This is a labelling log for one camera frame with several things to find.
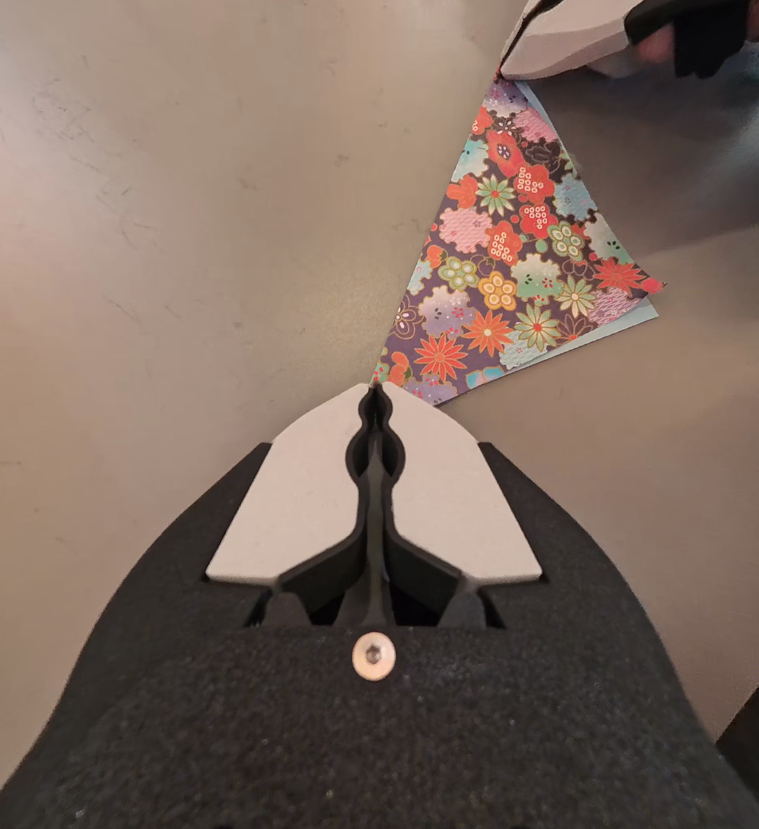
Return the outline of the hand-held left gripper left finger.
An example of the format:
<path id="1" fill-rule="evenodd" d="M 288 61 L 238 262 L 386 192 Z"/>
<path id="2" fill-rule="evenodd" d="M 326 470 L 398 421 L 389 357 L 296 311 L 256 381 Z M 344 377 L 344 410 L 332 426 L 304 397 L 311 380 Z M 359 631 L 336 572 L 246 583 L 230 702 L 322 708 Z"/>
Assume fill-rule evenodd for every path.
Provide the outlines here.
<path id="1" fill-rule="evenodd" d="M 318 626 L 341 624 L 349 602 L 364 600 L 375 390 L 355 385 L 271 441 L 208 582 L 261 588 L 271 601 L 287 595 Z"/>

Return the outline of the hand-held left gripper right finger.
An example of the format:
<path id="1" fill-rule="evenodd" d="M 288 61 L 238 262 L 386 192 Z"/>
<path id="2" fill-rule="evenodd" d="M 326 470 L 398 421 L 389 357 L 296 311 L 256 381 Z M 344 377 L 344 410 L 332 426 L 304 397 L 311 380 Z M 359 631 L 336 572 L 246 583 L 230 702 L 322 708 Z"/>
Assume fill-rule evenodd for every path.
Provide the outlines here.
<path id="1" fill-rule="evenodd" d="M 478 441 L 441 409 L 377 386 L 383 545 L 392 590 L 441 619 L 457 595 L 543 570 Z"/>

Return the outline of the person's right hand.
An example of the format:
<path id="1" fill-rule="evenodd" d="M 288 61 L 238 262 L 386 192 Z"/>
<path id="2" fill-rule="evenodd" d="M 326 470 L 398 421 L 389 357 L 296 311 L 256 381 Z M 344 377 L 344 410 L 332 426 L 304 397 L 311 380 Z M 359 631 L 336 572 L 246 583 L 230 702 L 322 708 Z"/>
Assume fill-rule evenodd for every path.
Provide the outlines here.
<path id="1" fill-rule="evenodd" d="M 748 42 L 759 43 L 759 1 L 723 2 L 682 13 L 636 50 L 648 64 L 671 60 L 678 78 L 713 76 Z"/>

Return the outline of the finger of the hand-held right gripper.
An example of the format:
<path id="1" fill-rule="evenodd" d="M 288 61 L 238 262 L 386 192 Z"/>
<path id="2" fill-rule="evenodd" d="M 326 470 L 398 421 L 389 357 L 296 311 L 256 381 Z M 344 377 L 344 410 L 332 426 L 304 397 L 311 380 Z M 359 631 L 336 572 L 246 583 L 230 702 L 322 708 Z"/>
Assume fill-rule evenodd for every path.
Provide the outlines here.
<path id="1" fill-rule="evenodd" d="M 640 1 L 527 2 L 502 51 L 499 75 L 547 79 L 586 68 L 611 79 L 643 68 L 626 18 Z"/>

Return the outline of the floral origami paper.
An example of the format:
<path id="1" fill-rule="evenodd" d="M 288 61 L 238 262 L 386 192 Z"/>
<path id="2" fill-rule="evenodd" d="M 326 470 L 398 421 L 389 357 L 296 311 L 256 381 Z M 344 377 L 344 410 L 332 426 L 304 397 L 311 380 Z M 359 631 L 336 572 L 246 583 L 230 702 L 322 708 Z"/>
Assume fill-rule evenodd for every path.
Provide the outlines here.
<path id="1" fill-rule="evenodd" d="M 529 86 L 497 76 L 373 382 L 442 405 L 611 333 L 662 289 L 612 231 Z"/>

